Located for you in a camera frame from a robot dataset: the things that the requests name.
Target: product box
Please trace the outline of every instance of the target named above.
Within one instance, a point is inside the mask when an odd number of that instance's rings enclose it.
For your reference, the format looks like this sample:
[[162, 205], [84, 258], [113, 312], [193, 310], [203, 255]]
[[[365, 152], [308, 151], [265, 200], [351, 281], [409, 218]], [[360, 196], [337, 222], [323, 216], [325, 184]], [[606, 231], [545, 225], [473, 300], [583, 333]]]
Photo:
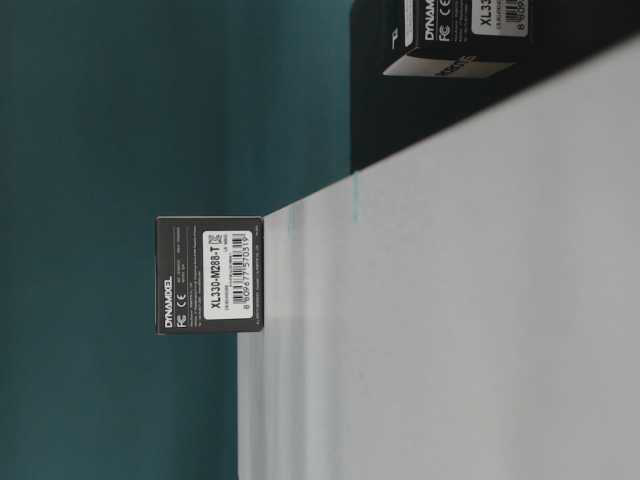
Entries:
[[260, 217], [158, 217], [156, 333], [261, 330], [263, 269]]
[[384, 75], [486, 78], [531, 53], [533, 0], [380, 1]]

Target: teal wall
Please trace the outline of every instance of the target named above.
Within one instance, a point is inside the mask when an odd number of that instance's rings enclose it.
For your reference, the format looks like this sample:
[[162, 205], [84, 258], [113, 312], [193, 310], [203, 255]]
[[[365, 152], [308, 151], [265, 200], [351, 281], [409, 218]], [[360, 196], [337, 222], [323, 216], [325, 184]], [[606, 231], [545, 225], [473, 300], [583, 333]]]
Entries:
[[236, 477], [235, 336], [153, 335], [153, 218], [348, 173], [349, 4], [0, 0], [0, 478]]

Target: white tabletop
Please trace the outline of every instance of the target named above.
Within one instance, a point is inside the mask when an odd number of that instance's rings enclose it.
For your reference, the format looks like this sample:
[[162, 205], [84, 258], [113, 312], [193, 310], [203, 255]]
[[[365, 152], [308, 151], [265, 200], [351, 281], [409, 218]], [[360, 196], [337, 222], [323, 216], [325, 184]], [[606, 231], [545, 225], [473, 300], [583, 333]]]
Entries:
[[636, 39], [267, 217], [241, 480], [640, 478], [639, 74]]

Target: product label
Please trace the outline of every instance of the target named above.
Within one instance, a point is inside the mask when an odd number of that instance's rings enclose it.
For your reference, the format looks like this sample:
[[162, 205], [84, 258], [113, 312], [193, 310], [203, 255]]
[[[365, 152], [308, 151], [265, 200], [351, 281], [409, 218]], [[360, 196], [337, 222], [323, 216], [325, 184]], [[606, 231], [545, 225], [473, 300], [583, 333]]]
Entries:
[[404, 0], [404, 46], [413, 43], [413, 0]]
[[202, 233], [205, 320], [253, 317], [253, 235], [251, 231]]
[[528, 0], [473, 0], [471, 30], [476, 35], [526, 37]]
[[473, 55], [456, 60], [419, 58], [404, 55], [391, 64], [385, 75], [407, 77], [487, 78], [513, 65], [510, 62], [479, 62]]
[[428, 42], [469, 40], [469, 6], [462, 0], [424, 0], [423, 38]]

